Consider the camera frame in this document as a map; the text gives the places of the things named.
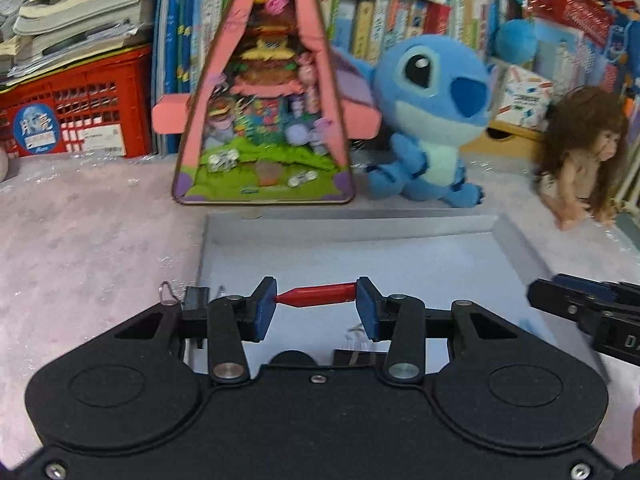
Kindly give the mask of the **red crayon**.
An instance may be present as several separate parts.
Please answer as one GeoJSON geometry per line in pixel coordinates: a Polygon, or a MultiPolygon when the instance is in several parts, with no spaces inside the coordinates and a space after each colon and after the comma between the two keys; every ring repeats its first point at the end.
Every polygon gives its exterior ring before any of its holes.
{"type": "Polygon", "coordinates": [[[276,303],[292,308],[347,304],[355,300],[356,289],[355,283],[296,287],[277,294],[276,303]]]}

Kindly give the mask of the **black binder clip on tray edge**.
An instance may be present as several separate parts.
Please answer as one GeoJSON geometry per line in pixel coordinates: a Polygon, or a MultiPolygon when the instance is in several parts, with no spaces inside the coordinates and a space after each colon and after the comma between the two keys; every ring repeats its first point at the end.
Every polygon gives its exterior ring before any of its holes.
{"type": "Polygon", "coordinates": [[[183,341],[183,347],[186,347],[186,344],[195,344],[196,348],[203,348],[207,334],[210,289],[188,286],[179,298],[171,284],[162,281],[158,288],[158,299],[163,306],[180,310],[174,334],[183,341]]]}

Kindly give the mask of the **black binder clip in tray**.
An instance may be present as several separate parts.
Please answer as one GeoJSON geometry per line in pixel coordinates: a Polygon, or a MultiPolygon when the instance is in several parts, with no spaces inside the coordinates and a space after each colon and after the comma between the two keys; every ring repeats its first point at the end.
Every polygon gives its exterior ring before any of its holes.
{"type": "Polygon", "coordinates": [[[385,352],[377,352],[361,324],[352,326],[345,334],[344,348],[333,351],[334,366],[375,366],[381,367],[385,352]]]}

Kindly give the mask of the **white cardboard tray box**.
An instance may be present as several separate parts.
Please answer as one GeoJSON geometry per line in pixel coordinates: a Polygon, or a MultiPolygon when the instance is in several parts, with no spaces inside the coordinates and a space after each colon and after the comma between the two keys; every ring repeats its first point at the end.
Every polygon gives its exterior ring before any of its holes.
{"type": "Polygon", "coordinates": [[[471,300],[608,374],[570,322],[530,307],[526,292],[551,272],[504,214],[452,209],[262,209],[207,217],[196,284],[247,295],[266,276],[286,292],[366,276],[383,295],[432,309],[471,300]]]}

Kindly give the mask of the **long-haired baby doll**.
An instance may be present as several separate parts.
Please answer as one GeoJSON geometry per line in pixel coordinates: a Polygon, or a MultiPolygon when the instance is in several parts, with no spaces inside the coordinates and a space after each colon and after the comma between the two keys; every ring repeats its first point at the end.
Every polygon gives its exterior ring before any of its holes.
{"type": "Polygon", "coordinates": [[[600,87],[577,88],[552,108],[537,193],[560,230],[588,218],[613,222],[612,193],[626,162],[628,128],[620,98],[600,87]]]}

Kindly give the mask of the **wooden drawer organizer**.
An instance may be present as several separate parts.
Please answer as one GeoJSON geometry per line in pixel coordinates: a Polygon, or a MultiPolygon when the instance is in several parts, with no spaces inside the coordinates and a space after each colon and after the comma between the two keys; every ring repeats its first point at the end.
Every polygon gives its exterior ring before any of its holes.
{"type": "Polygon", "coordinates": [[[462,153],[496,155],[536,162],[546,144],[546,136],[508,122],[492,120],[485,131],[460,148],[462,153]]]}

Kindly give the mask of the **pink triangular diorama house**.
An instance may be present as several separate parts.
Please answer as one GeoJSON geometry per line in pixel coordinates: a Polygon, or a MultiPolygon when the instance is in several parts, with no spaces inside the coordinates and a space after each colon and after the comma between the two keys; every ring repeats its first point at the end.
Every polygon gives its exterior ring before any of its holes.
{"type": "Polygon", "coordinates": [[[354,198],[349,144],[381,115],[319,0],[230,0],[198,86],[163,96],[152,124],[181,138],[179,204],[322,205],[354,198]]]}

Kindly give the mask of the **white patterned cardboard box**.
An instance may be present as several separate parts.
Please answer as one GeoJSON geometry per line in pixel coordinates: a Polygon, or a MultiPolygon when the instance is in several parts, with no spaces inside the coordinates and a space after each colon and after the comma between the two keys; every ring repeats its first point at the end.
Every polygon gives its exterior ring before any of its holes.
{"type": "Polygon", "coordinates": [[[540,131],[553,96],[553,82],[518,65],[499,65],[492,119],[540,131]]]}

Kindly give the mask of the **Stitch blue plush toy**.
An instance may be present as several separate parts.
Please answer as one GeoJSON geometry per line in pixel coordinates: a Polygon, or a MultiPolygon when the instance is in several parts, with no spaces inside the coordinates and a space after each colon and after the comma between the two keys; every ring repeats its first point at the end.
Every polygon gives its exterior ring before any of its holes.
{"type": "Polygon", "coordinates": [[[479,205],[484,191],[466,180],[460,157],[460,148],[489,122],[489,73],[476,52],[444,35],[402,40],[375,66],[342,49],[334,52],[367,81],[384,124],[393,130],[393,157],[367,166],[368,196],[441,200],[454,208],[479,205]]]}

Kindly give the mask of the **red plastic crate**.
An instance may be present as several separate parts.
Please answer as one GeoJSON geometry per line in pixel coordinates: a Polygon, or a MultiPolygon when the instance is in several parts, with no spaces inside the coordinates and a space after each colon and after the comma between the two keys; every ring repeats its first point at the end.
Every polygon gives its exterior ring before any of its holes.
{"type": "Polygon", "coordinates": [[[152,152],[151,47],[120,49],[1,91],[1,148],[11,158],[152,152]]]}

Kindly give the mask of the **Doraemon plush toy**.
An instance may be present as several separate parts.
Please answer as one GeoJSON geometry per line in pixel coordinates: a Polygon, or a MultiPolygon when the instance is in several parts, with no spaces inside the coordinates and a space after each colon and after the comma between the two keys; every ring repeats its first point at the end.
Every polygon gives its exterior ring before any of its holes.
{"type": "Polygon", "coordinates": [[[10,165],[8,153],[3,148],[0,148],[0,182],[3,182],[8,177],[10,165]]]}

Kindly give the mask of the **row of upright books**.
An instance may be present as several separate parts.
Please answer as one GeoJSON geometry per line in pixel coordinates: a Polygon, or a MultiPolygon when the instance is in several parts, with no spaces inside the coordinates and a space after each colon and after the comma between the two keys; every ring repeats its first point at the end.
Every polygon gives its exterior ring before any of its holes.
{"type": "Polygon", "coordinates": [[[326,114],[323,141],[339,165],[345,165],[349,140],[370,140],[381,114],[373,94],[352,66],[334,52],[342,49],[376,64],[402,40],[422,34],[448,35],[454,0],[228,0],[220,8],[213,36],[207,38],[193,90],[166,93],[152,108],[152,126],[160,136],[178,134],[188,144],[193,165],[196,144],[206,124],[210,94],[223,81],[233,94],[259,98],[303,96],[299,76],[280,84],[253,84],[227,67],[245,39],[295,37],[317,64],[317,108],[326,114]]]}

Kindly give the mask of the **stack of books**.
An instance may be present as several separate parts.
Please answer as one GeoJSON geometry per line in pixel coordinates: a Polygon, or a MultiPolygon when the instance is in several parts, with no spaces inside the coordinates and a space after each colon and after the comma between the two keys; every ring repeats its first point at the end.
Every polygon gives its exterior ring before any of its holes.
{"type": "Polygon", "coordinates": [[[1,0],[1,84],[151,41],[156,0],[1,0]]]}

